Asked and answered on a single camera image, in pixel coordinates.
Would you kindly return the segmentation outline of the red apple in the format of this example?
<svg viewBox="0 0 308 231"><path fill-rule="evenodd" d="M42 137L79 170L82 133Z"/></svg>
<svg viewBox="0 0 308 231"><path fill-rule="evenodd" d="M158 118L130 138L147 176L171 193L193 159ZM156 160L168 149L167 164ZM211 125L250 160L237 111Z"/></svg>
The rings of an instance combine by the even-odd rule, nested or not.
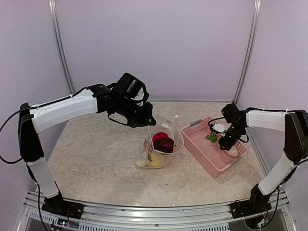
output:
<svg viewBox="0 0 308 231"><path fill-rule="evenodd" d="M159 138L168 138L168 135L164 132L158 132L155 135L153 135L152 141L155 142Z"/></svg>

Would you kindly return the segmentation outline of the clear dotted zip bag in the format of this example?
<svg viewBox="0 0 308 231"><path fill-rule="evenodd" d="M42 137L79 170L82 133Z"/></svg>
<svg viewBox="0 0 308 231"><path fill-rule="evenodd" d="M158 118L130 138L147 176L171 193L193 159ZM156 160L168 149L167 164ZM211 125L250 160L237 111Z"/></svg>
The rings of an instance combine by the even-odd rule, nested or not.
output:
<svg viewBox="0 0 308 231"><path fill-rule="evenodd" d="M139 169L161 169L183 148L184 139L179 128L179 116L154 115L156 125L147 127L135 165Z"/></svg>

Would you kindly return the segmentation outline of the dark purple fruit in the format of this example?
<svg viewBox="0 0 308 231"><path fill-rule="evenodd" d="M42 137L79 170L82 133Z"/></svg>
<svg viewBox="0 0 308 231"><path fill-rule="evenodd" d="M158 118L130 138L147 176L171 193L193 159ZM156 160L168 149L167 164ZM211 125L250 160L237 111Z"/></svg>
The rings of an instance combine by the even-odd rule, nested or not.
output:
<svg viewBox="0 0 308 231"><path fill-rule="evenodd" d="M163 153L173 153L174 141L171 138L159 138L154 142L154 149Z"/></svg>

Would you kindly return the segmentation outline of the white radish with leaves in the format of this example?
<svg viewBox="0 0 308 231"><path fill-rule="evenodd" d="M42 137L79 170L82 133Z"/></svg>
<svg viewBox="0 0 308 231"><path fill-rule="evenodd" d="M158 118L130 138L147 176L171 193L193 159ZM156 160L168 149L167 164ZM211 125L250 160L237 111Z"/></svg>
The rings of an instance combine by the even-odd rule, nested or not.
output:
<svg viewBox="0 0 308 231"><path fill-rule="evenodd" d="M146 167L152 161L151 159L152 152L150 150L143 150L138 155L138 158L135 161L137 167Z"/></svg>

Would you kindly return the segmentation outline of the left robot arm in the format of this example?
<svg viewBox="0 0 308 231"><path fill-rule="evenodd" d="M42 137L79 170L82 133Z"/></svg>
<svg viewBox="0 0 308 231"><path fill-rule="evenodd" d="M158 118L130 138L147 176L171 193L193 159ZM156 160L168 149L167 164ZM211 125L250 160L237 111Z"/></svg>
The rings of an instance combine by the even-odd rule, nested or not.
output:
<svg viewBox="0 0 308 231"><path fill-rule="evenodd" d="M30 106L24 103L10 115L19 115L18 142L20 160L27 165L31 178L57 214L67 210L67 202L60 198L60 190L54 181L44 157L39 134L45 130L85 115L106 112L108 116L119 114L131 128L156 125L153 106L148 102L145 84L129 73L109 85L95 84L83 87L69 96L43 104Z"/></svg>

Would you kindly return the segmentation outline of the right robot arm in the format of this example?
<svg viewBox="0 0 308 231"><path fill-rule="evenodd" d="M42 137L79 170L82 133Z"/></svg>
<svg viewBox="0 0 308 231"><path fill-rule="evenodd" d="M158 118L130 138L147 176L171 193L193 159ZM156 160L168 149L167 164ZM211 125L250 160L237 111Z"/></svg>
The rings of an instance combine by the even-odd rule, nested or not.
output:
<svg viewBox="0 0 308 231"><path fill-rule="evenodd" d="M277 188L288 181L299 165L308 160L308 113L305 110L270 110L246 108L239 110L231 103L221 113L229 124L213 124L210 130L222 135L219 147L229 151L237 141L246 135L247 128L261 128L284 134L283 153L277 164L253 190L255 196L246 203L249 213L255 214L265 205L263 197L272 194Z"/></svg>

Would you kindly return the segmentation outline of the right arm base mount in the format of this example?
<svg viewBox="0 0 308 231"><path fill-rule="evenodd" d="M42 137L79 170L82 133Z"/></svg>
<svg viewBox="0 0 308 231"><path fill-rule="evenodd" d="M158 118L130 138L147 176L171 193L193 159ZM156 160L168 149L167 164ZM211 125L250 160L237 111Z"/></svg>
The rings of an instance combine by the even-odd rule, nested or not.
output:
<svg viewBox="0 0 308 231"><path fill-rule="evenodd" d="M264 212L266 210L271 210L270 196L273 194L263 194L256 184L251 192L250 198L243 201L235 201L230 204L232 218L241 218L257 213Z"/></svg>

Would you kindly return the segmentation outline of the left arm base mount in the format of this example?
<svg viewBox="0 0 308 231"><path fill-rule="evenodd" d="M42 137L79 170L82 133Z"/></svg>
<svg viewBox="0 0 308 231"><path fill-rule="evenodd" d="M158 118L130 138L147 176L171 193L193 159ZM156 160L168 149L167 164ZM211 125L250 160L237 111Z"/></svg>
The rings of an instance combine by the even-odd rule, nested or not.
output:
<svg viewBox="0 0 308 231"><path fill-rule="evenodd" d="M65 200L59 191L56 196L44 199L42 210L67 218L81 219L84 205Z"/></svg>

